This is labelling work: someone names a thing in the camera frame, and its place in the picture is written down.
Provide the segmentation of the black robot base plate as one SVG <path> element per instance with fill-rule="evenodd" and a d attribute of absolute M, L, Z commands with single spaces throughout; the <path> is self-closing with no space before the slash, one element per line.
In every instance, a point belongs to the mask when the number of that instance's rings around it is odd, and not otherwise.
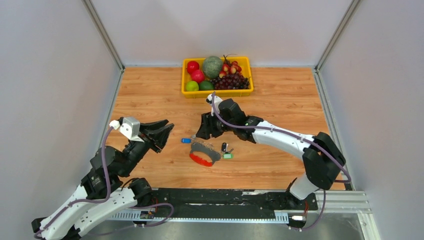
<path fill-rule="evenodd" d="M 236 189 L 159 188 L 144 196 L 139 207 L 158 206 L 157 217 L 193 219 L 272 219 L 276 211 L 318 209 L 315 194 L 305 200 L 292 200 L 285 191 L 254 191 Z"/>

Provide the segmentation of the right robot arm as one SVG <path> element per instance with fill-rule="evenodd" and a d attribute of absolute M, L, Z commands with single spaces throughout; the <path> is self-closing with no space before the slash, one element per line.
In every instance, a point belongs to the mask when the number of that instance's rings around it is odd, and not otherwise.
<path fill-rule="evenodd" d="M 225 132 L 240 140 L 280 149 L 300 160 L 305 173 L 292 181 L 285 195 L 286 204 L 298 209 L 306 197 L 317 190 L 330 190 L 345 166 L 342 152 L 325 132 L 302 134 L 278 127 L 263 118 L 246 115 L 233 99 L 209 95 L 211 111 L 201 115 L 197 138 L 208 140 Z"/>

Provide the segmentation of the key with black tag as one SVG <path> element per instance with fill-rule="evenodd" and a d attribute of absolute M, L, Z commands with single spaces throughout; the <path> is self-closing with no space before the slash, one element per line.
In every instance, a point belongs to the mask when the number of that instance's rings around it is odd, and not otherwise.
<path fill-rule="evenodd" d="M 229 153 L 228 147 L 229 147 L 229 144 L 226 143 L 226 142 L 223 142 L 222 145 L 221 145 L 221 152 L 223 154 L 228 154 Z"/>

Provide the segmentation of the key with blue tag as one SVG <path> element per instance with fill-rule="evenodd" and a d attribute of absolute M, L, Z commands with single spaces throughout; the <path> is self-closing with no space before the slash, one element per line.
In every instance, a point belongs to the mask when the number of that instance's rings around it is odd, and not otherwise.
<path fill-rule="evenodd" d="M 183 143 L 183 144 L 191 144 L 191 143 L 193 143 L 194 141 L 196 140 L 196 136 L 195 135 L 192 135 L 192 136 L 190 136 L 190 137 L 183 137 L 183 138 L 181 138 L 181 143 Z"/>

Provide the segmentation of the metal key organizer with rings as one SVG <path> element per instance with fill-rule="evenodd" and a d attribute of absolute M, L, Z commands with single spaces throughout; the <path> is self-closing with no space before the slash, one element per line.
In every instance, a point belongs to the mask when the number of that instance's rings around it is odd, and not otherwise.
<path fill-rule="evenodd" d="M 201 166 L 212 167 L 222 158 L 222 154 L 216 151 L 212 145 L 193 139 L 190 145 L 189 157 Z"/>

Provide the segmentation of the key with green tag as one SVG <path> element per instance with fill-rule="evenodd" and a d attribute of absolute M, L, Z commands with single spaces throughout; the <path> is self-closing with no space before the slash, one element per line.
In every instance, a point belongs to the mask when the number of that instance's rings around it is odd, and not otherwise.
<path fill-rule="evenodd" d="M 223 154 L 222 154 L 222 158 L 223 159 L 232 159 L 233 157 L 234 157 L 234 155 L 233 155 L 233 148 L 232 149 L 230 149 L 229 151 L 225 151 Z"/>

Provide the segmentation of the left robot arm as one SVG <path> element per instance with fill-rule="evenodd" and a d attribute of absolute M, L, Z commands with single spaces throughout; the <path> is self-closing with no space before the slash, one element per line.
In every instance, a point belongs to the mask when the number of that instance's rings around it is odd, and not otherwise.
<path fill-rule="evenodd" d="M 101 147 L 90 160 L 91 169 L 72 195 L 54 213 L 36 218 L 31 226 L 37 240 L 79 240 L 99 224 L 125 209 L 138 209 L 151 219 L 159 207 L 145 178 L 129 177 L 145 154 L 160 153 L 175 125 L 168 120 L 141 123 L 121 117 L 109 123 Z"/>

